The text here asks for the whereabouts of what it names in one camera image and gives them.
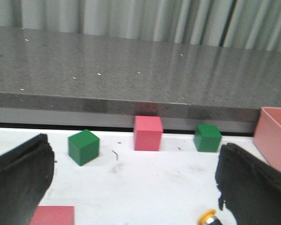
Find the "pink container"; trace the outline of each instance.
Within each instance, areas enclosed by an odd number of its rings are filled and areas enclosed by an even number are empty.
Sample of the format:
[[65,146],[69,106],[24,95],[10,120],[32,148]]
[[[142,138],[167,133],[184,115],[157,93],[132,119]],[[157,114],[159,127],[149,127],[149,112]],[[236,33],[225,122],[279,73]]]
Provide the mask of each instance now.
[[281,108],[261,108],[254,144],[268,163],[281,172]]

